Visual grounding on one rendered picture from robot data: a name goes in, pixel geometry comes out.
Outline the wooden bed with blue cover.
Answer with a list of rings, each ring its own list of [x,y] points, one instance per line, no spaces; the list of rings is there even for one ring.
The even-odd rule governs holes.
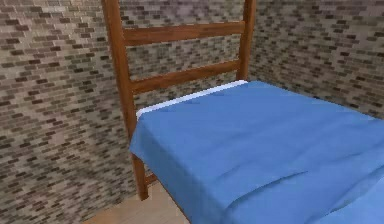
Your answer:
[[[241,20],[127,29],[102,0],[141,199],[161,183],[190,224],[384,224],[384,121],[247,78]],[[130,46],[238,35],[237,59],[132,79]]]

